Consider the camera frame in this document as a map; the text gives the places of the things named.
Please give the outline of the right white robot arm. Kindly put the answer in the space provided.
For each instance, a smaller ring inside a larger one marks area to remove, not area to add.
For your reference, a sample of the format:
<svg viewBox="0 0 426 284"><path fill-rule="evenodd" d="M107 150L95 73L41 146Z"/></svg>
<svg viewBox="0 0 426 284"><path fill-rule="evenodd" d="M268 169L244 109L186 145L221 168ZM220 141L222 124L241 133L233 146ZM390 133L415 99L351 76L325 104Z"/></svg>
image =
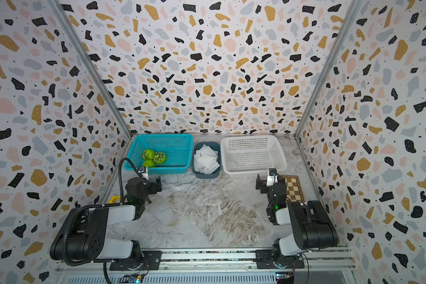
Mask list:
<svg viewBox="0 0 426 284"><path fill-rule="evenodd" d="M319 200L306 201L296 176L282 176L270 169L267 178L256 178L256 189L266 195L266 214L274 226L290 226L292 232L277 239L270 250L257 250L258 269L300 269L301 254L338 245L338 235Z"/></svg>

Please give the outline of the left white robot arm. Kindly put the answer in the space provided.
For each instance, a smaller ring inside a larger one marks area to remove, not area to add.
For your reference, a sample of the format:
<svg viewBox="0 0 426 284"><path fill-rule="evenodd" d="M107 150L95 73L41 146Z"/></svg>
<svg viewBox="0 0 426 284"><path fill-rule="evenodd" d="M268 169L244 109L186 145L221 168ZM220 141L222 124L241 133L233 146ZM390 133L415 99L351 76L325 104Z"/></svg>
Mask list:
<svg viewBox="0 0 426 284"><path fill-rule="evenodd" d="M130 179L124 202L93 204L72 209L50 246L50 257L68 266L88 263L110 264L112 271L156 270L160 252L143 253L136 240L110 239L107 228L138 220L149 196L162 191L161 178L150 182L144 177Z"/></svg>

